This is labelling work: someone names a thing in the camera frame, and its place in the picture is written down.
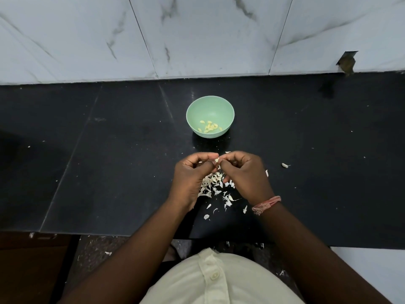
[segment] bracelet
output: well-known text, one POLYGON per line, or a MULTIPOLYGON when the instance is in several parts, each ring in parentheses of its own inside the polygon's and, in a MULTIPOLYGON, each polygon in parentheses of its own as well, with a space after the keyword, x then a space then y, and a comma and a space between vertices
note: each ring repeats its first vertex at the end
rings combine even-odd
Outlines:
POLYGON ((256 206, 254 206, 252 208, 252 210, 253 210, 253 212, 255 214, 257 214, 259 216, 264 212, 264 210, 269 209, 271 206, 273 206, 278 201, 281 201, 281 197, 280 196, 274 196, 271 199, 269 199, 268 201, 264 201, 264 202, 262 202, 260 204, 257 204, 256 206))

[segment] person's right arm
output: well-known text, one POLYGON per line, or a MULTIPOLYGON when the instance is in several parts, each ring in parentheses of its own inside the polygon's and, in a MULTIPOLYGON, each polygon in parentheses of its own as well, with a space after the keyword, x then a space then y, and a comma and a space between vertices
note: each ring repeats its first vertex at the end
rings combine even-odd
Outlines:
MULTIPOLYGON (((224 182, 235 183, 252 206, 275 196, 260 157, 245 152, 220 156, 224 182)), ((279 248, 288 272, 309 303, 389 303, 294 217, 281 202, 260 216, 279 248)))

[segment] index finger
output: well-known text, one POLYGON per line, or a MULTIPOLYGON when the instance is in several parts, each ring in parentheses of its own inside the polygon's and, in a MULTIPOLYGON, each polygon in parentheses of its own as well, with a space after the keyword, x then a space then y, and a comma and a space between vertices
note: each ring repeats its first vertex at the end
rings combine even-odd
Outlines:
POLYGON ((247 161, 251 159, 251 154, 247 152, 241 152, 239 150, 235 152, 225 153, 220 156, 218 163, 220 164, 222 160, 237 161, 241 165, 244 165, 247 161))
POLYGON ((219 154, 216 152, 196 152, 187 157, 185 157, 182 162, 188 166, 193 166, 200 161, 215 160, 219 157, 219 154))

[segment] bowl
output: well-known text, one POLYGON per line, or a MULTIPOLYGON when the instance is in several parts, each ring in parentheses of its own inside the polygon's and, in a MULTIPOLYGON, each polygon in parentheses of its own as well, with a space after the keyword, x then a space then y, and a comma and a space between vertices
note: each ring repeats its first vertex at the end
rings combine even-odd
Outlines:
POLYGON ((190 104, 185 118, 190 128, 200 137, 216 138, 228 131, 235 118, 235 111, 226 99, 218 96, 205 96, 190 104), (218 128, 204 133, 208 121, 217 124, 218 128))

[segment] white button-up shirt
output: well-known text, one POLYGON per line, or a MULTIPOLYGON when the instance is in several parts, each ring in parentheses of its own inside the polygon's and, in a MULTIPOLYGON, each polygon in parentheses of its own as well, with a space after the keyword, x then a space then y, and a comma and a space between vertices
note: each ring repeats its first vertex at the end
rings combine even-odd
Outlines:
POLYGON ((170 269, 141 304, 303 304, 278 277, 244 257, 210 248, 170 269))

